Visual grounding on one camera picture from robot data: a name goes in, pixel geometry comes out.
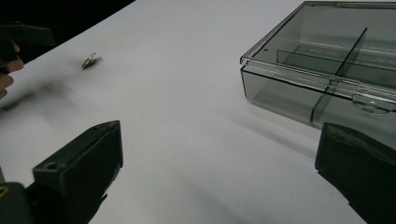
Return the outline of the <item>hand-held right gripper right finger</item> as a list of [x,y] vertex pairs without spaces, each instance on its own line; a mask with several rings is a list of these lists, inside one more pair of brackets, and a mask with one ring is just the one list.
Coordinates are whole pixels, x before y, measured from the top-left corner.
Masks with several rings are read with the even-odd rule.
[[315,161],[367,224],[396,224],[396,150],[351,128],[326,123]]

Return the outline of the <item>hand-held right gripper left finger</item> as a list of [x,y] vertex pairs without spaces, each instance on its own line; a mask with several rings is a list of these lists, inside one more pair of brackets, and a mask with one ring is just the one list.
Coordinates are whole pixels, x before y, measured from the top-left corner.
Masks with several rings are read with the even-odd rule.
[[123,165],[120,122],[95,125],[33,168],[44,224],[88,224]]

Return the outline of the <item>small shiny metal piece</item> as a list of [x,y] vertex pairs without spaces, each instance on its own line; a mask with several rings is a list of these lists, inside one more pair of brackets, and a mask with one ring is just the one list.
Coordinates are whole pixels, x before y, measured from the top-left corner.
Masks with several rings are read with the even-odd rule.
[[81,65],[81,69],[84,70],[95,63],[96,63],[96,53],[94,52],[84,61],[84,63]]

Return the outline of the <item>clear grey plastic compartment box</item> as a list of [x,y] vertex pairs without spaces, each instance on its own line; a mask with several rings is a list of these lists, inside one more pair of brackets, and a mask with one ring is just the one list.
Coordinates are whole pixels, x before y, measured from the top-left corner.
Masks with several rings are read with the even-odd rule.
[[396,144],[396,2],[305,1],[240,63],[254,105]]

